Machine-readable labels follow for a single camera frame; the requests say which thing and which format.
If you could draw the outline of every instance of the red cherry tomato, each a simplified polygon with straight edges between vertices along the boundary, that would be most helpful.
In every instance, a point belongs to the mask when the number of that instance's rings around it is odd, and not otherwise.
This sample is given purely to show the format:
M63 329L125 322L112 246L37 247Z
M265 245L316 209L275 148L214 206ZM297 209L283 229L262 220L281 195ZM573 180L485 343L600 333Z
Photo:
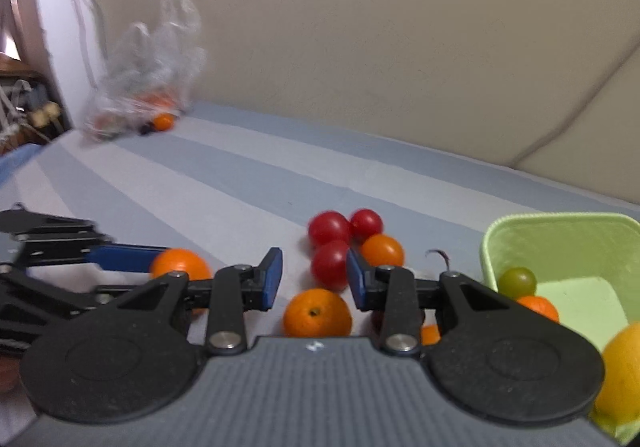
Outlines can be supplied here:
M351 233L354 239L365 241L373 234L382 234L385 229L382 218L371 209L358 209L351 215Z
M344 290L347 286L348 243L331 241L324 244L311 260L311 274L329 290Z
M351 224L336 211L326 211L311 218L308 225L309 241L314 247L321 247L330 241L351 241Z

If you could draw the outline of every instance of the plastic bowl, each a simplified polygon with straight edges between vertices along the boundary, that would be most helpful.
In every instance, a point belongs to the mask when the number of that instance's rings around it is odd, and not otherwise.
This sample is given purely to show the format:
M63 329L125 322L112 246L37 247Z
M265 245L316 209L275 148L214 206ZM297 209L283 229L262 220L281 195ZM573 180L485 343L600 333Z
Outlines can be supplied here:
M537 295L558 309L560 322L602 351L630 322L640 320L640 223L621 214L541 213L501 218L480 250L484 282L511 267L529 268ZM629 442L640 421L616 430Z

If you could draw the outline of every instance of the plastic bag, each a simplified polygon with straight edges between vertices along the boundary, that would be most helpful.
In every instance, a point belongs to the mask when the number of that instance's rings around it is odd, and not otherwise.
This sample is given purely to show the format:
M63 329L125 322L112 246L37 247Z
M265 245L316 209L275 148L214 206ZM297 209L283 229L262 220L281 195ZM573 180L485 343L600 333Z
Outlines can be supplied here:
M133 23L115 45L88 103L85 130L98 140L135 131L163 113L179 116L206 52L196 45L200 15L190 0L160 0L160 23Z

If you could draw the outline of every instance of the beige wall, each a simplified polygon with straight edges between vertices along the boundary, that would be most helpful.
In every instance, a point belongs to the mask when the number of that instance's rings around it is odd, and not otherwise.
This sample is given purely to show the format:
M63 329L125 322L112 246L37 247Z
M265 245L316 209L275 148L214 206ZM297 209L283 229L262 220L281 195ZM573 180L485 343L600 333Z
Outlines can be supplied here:
M98 0L113 42L159 0ZM193 0L197 96L497 164L551 129L640 36L640 0ZM640 57L525 169L640 201Z

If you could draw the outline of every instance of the lemon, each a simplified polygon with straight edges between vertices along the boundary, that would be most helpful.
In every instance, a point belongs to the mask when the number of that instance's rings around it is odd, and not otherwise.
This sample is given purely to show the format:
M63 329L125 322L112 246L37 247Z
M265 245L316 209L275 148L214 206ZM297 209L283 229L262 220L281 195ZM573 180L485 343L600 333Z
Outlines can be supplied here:
M608 434L612 438L616 437L616 424L608 416L604 416L596 413L595 411L592 411L589 415L589 418L594 424L600 427L602 432Z
M602 358L605 375L596 398L597 413L618 425L640 418L640 322L613 337Z

